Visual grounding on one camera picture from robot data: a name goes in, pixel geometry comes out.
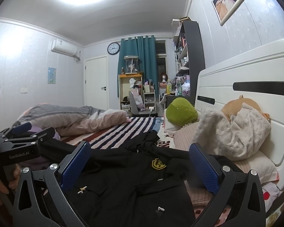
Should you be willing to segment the black hooded coat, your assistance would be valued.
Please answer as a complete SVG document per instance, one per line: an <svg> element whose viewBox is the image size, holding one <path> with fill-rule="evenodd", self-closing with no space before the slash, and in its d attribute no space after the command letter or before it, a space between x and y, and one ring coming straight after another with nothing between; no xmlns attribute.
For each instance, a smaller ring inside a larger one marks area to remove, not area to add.
<svg viewBox="0 0 284 227"><path fill-rule="evenodd" d="M191 226L190 189L204 188L186 150L151 131L116 149L93 149L65 196L88 226Z"/></svg>

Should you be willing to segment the pink and grey duvet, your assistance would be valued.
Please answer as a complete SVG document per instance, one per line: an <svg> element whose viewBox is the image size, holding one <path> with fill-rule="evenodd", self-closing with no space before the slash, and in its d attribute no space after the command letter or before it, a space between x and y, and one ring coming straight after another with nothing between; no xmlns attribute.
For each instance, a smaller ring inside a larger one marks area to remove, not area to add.
<svg viewBox="0 0 284 227"><path fill-rule="evenodd" d="M61 137L95 133L131 120L123 110L101 110L91 106L67 107L43 103L23 112L14 126L27 122L41 129L54 128Z"/></svg>

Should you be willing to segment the beige fleece blanket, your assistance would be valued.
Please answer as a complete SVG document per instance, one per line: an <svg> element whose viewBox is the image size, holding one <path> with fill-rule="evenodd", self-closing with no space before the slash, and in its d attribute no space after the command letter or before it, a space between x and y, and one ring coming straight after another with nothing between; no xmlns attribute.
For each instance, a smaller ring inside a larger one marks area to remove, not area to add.
<svg viewBox="0 0 284 227"><path fill-rule="evenodd" d="M230 119L221 110L204 108L192 143L198 143L208 154L237 161L253 156L270 132L268 119L247 103L242 103Z"/></svg>

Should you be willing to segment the striped bed blanket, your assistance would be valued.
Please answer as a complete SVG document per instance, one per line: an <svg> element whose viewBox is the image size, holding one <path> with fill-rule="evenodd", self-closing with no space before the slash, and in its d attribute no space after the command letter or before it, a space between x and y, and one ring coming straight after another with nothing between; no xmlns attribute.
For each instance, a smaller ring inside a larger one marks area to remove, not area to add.
<svg viewBox="0 0 284 227"><path fill-rule="evenodd" d="M161 117L132 117L131 122L120 124L94 133L62 136L61 140L71 145L79 145L81 141L90 143L92 149L111 149L120 147L126 140L149 131L158 132L162 127Z"/></svg>

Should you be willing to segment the white door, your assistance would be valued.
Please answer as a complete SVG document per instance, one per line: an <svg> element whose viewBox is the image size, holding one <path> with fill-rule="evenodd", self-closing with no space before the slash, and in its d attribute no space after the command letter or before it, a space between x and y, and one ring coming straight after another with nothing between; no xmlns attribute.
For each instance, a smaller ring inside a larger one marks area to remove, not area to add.
<svg viewBox="0 0 284 227"><path fill-rule="evenodd" d="M109 108L108 60L97 56L84 61L84 104L98 109Z"/></svg>

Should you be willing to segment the pink ribbed pillow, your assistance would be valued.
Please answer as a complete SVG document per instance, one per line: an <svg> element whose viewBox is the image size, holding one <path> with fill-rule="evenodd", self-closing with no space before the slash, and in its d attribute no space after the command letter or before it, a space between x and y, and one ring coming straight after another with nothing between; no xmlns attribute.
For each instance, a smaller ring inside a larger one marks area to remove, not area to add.
<svg viewBox="0 0 284 227"><path fill-rule="evenodd" d="M174 145L178 150L188 151L191 144L200 142L195 139L195 133L198 131L199 122L186 125L174 133Z"/></svg>

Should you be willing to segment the white air conditioner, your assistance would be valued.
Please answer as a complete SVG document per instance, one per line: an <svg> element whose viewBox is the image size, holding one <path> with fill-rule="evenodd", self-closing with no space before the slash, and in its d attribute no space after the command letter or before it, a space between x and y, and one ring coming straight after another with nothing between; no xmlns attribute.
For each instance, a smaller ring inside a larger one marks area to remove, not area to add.
<svg viewBox="0 0 284 227"><path fill-rule="evenodd" d="M77 55L77 47L60 39L55 39L52 41L51 51L71 56L80 61L80 53Z"/></svg>

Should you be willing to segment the grey chair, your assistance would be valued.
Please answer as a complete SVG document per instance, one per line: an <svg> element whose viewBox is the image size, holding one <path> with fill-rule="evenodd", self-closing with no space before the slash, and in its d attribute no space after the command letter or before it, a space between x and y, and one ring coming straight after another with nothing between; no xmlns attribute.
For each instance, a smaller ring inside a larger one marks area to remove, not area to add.
<svg viewBox="0 0 284 227"><path fill-rule="evenodd" d="M129 91L130 111L132 117L157 117L155 105L145 109L141 96L134 96L133 91Z"/></svg>

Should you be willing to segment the orange plush toy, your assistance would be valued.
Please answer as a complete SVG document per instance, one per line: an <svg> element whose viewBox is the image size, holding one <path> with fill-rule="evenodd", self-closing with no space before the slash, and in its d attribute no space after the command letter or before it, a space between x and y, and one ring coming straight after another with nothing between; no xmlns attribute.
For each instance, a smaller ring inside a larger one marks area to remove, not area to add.
<svg viewBox="0 0 284 227"><path fill-rule="evenodd" d="M240 95L238 99L231 100L226 103L221 111L230 120L231 115L237 115L237 113L241 110L243 103L253 107L257 111L259 111L268 121L270 121L270 115L268 113L263 113L260 109L260 106L250 98L245 98L243 95Z"/></svg>

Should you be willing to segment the yellow wooden shelf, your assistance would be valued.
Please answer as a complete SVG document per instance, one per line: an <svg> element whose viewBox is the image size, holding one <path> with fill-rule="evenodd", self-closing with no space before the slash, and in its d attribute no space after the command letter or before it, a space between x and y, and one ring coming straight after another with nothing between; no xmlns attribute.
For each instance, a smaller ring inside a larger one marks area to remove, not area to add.
<svg viewBox="0 0 284 227"><path fill-rule="evenodd" d="M135 84L141 84L143 80L142 73L125 73L118 75L118 90L119 90L119 105L122 107L122 102L125 97L129 96L129 91L132 89L131 82L135 80Z"/></svg>

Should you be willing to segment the green plush pillow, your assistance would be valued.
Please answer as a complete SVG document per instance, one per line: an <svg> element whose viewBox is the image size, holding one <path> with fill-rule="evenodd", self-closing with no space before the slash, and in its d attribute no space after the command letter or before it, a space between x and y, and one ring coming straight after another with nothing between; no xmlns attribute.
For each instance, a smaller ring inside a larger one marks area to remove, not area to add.
<svg viewBox="0 0 284 227"><path fill-rule="evenodd" d="M178 97L166 108L166 119L177 126L183 127L186 124L196 122L198 113L188 100Z"/></svg>

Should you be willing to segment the small white shelf rack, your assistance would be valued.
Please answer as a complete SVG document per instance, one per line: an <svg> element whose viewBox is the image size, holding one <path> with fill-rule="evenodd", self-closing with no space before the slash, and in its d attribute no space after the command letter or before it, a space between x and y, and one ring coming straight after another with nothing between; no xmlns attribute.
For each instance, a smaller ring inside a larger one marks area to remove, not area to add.
<svg viewBox="0 0 284 227"><path fill-rule="evenodd" d="M145 109L156 111L156 93L152 85L144 85L143 100Z"/></svg>

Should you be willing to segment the glass display case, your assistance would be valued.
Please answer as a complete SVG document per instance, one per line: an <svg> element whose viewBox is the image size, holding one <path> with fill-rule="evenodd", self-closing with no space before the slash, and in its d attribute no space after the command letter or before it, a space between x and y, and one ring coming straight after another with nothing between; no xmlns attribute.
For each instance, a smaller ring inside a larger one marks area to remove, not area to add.
<svg viewBox="0 0 284 227"><path fill-rule="evenodd" d="M124 56L126 64L126 73L138 73L139 72L139 57L135 55Z"/></svg>

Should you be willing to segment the white bed headboard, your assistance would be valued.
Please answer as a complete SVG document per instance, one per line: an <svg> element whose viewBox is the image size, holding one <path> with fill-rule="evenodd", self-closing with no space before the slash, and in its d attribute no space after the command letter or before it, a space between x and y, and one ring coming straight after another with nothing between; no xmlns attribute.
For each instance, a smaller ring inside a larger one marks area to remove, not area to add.
<svg viewBox="0 0 284 227"><path fill-rule="evenodd" d="M199 73L195 108L220 110L240 95L268 113L271 132L260 150L277 167L284 190L284 39L225 60Z"/></svg>

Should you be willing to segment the wig on mannequin head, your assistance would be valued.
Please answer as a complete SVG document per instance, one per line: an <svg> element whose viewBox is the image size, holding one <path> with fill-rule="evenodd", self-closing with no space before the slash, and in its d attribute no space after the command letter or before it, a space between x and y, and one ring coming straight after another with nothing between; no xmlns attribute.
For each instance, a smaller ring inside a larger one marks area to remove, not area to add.
<svg viewBox="0 0 284 227"><path fill-rule="evenodd" d="M166 72L162 72L160 74L160 80L161 80L162 83L166 83L167 82L168 76L167 76Z"/></svg>

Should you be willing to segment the teal curtain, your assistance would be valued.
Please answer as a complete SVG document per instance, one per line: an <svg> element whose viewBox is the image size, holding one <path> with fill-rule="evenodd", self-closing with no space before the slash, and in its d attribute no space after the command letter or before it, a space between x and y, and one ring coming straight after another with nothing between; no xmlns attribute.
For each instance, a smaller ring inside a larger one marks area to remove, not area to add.
<svg viewBox="0 0 284 227"><path fill-rule="evenodd" d="M156 61L156 38L152 36L138 36L121 39L117 74L126 68L125 56L138 56L139 68L143 72L143 81L152 80L154 89L158 93L158 70Z"/></svg>

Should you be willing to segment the yellow drink bottle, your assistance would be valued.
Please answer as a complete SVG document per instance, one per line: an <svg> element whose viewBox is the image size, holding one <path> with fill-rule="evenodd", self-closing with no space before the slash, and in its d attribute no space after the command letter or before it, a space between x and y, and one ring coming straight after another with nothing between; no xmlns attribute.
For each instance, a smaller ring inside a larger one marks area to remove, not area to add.
<svg viewBox="0 0 284 227"><path fill-rule="evenodd" d="M168 80L166 84L166 95L169 95L171 91L172 91L172 83L170 80Z"/></svg>

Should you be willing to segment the dark tall bookshelf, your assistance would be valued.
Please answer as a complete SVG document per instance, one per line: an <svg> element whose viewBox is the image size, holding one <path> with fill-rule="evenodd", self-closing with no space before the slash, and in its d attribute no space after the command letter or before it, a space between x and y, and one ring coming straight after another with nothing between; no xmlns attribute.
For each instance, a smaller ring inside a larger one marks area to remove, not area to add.
<svg viewBox="0 0 284 227"><path fill-rule="evenodd" d="M195 21L183 21L175 41L175 58L180 76L189 76L187 99L196 100L199 73L205 69L205 58L200 28Z"/></svg>

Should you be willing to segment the wall light switch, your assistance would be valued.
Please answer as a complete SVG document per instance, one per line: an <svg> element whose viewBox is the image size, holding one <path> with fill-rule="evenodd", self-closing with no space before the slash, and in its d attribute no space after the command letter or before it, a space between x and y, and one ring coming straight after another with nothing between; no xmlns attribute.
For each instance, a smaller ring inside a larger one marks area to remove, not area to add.
<svg viewBox="0 0 284 227"><path fill-rule="evenodd" d="M21 94L27 93L27 88L21 88Z"/></svg>

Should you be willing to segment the blue wall poster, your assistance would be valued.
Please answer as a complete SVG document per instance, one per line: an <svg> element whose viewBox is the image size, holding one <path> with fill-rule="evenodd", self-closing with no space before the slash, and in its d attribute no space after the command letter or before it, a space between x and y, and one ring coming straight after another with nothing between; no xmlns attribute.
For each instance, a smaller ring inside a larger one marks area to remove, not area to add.
<svg viewBox="0 0 284 227"><path fill-rule="evenodd" d="M48 67L48 84L56 84L56 68Z"/></svg>

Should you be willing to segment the round wall clock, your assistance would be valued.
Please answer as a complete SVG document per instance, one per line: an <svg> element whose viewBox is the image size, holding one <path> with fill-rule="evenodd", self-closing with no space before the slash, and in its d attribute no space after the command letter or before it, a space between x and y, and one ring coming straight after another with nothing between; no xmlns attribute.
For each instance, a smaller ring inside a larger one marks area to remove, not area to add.
<svg viewBox="0 0 284 227"><path fill-rule="evenodd" d="M120 44L118 42L110 43L107 47L107 52L110 55L116 55L120 51Z"/></svg>

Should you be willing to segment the framed wall photo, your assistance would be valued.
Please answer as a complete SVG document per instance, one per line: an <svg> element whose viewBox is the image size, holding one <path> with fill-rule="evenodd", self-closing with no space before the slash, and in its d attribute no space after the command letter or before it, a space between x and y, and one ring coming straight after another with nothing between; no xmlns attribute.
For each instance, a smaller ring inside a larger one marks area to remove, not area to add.
<svg viewBox="0 0 284 227"><path fill-rule="evenodd" d="M220 26L235 13L244 0L212 0L211 3L214 7Z"/></svg>

